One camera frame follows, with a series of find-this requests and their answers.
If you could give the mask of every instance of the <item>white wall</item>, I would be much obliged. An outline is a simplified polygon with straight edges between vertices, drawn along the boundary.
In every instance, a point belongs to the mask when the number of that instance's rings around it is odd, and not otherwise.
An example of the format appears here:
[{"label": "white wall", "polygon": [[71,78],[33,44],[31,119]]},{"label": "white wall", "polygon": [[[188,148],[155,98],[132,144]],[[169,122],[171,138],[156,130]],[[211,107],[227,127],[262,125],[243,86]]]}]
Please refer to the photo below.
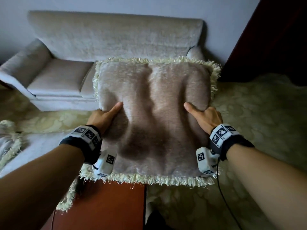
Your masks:
[{"label": "white wall", "polygon": [[259,0],[0,0],[0,62],[34,37],[28,10],[62,10],[160,15],[203,19],[205,47],[226,62]]}]

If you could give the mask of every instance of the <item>hand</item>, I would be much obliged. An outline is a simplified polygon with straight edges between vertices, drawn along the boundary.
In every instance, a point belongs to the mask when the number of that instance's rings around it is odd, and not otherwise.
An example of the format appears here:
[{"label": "hand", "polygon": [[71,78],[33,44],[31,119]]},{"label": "hand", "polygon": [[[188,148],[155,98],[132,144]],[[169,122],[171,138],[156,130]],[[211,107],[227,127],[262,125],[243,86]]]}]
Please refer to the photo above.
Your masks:
[{"label": "hand", "polygon": [[118,102],[113,106],[113,108],[109,111],[102,111],[100,109],[94,110],[90,115],[87,121],[87,125],[94,125],[100,130],[100,133],[103,134],[107,128],[110,126],[112,119],[114,116],[120,111],[123,103]]},{"label": "hand", "polygon": [[187,112],[194,116],[200,127],[209,135],[213,128],[223,123],[222,115],[214,107],[208,107],[204,112],[196,110],[190,103],[183,104]]}]

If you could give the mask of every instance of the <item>person's left hand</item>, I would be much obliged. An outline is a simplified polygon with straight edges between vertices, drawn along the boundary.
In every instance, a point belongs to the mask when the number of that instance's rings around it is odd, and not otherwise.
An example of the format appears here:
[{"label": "person's left hand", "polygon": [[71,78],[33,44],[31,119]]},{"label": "person's left hand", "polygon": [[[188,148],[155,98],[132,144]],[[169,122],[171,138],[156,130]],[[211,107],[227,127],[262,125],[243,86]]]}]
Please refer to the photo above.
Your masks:
[{"label": "person's left hand", "polygon": [[123,102],[118,102],[108,112],[103,112],[100,109],[94,110],[93,113],[88,118],[86,125],[94,125],[100,130],[100,133],[103,134],[110,126],[112,119],[120,111],[122,106]]}]

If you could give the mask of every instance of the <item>sofa backrest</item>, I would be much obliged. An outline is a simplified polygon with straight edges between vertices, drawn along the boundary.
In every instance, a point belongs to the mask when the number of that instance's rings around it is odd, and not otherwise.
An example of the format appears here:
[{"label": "sofa backrest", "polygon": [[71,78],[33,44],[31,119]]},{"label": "sofa backrest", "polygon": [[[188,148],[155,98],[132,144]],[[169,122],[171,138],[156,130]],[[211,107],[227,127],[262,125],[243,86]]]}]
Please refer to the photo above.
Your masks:
[{"label": "sofa backrest", "polygon": [[28,20],[55,58],[75,61],[186,55],[203,26],[201,19],[62,11],[30,11]]}]

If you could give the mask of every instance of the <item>forearm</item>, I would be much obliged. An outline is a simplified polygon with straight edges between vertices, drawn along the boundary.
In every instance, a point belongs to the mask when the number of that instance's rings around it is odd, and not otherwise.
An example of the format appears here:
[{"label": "forearm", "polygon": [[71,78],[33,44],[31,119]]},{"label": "forearm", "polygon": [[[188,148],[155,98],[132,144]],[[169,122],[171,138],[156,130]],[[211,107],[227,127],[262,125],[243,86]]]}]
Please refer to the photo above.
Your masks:
[{"label": "forearm", "polygon": [[280,229],[307,229],[307,177],[257,149],[233,145],[227,159],[267,217]]},{"label": "forearm", "polygon": [[79,148],[62,144],[1,178],[0,226],[40,229],[83,162]]}]

